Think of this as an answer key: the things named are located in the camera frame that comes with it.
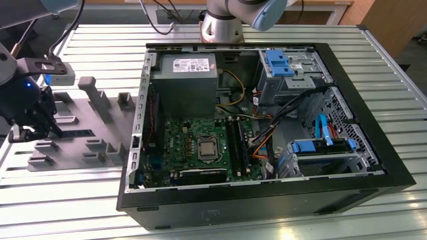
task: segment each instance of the wooden cabinet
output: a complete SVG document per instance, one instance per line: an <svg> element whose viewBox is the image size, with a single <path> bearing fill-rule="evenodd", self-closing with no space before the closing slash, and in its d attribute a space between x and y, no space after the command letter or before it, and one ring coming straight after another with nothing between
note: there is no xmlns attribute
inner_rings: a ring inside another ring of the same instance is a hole
<svg viewBox="0 0 427 240"><path fill-rule="evenodd" d="M381 45L397 57L424 25L427 0L354 0L341 25L366 25Z"/></svg>

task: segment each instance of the screw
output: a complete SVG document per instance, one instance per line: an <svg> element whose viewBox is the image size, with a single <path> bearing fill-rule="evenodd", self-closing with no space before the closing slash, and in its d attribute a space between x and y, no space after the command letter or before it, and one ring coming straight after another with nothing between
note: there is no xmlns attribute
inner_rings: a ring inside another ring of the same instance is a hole
<svg viewBox="0 0 427 240"><path fill-rule="evenodd" d="M0 53L0 60L5 62L9 60L9 56L5 53Z"/></svg>

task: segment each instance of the metal workbench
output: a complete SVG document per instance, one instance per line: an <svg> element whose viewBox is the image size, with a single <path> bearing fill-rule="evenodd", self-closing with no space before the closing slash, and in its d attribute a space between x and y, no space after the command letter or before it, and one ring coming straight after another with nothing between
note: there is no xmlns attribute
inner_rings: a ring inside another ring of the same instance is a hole
<svg viewBox="0 0 427 240"><path fill-rule="evenodd" d="M344 214L149 232L117 211L119 167L30 172L27 160L35 143L5 144L0 239L427 238L427 101L372 34L354 26L314 25L276 26L265 33L245 27L244 32L248 42L330 44L418 184ZM146 43L198 42L199 37L198 25L183 25L167 36L149 25L81 25L59 55L71 63L77 77L97 77L98 89L115 97L119 92L138 92ZM57 90L83 98L77 86Z"/></svg>

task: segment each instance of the yellow wire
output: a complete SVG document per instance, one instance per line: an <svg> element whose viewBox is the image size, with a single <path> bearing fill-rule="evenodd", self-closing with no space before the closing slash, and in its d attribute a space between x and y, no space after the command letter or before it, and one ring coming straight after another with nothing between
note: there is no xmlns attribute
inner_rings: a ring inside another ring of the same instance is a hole
<svg viewBox="0 0 427 240"><path fill-rule="evenodd" d="M231 71L229 71L226 69L223 71L226 73L229 73L238 80L238 82L239 82L239 84L242 86L242 96L241 96L239 100L235 101L235 102L231 102L231 103L225 103L225 104L218 104L217 105L217 106L226 107L226 106L233 106L233 105L238 104L244 100L244 98L246 97L246 86L244 85L244 82L242 82L241 78Z"/></svg>

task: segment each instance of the wire bundle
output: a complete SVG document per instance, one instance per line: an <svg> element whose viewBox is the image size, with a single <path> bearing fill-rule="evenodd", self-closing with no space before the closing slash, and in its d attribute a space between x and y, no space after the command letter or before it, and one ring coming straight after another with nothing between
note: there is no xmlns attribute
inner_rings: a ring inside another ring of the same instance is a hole
<svg viewBox="0 0 427 240"><path fill-rule="evenodd" d="M270 120L269 128L252 141L252 143L257 143L261 139L265 138L261 145L258 146L254 154L253 154L254 158L261 157L258 155L258 152L261 151L261 149L262 149L264 145L266 144L266 142L269 141L269 139L273 137L274 131L277 129L277 126L281 123L282 118L286 117L292 112L294 112L297 110L297 108L301 105L301 102L305 100L306 97L309 97L313 94L325 92L330 87L332 87L332 85L328 84L326 86L322 86L317 89L306 90L302 94L300 94L292 101L289 101L285 104L285 106L280 109L280 111L274 115L273 119Z"/></svg>

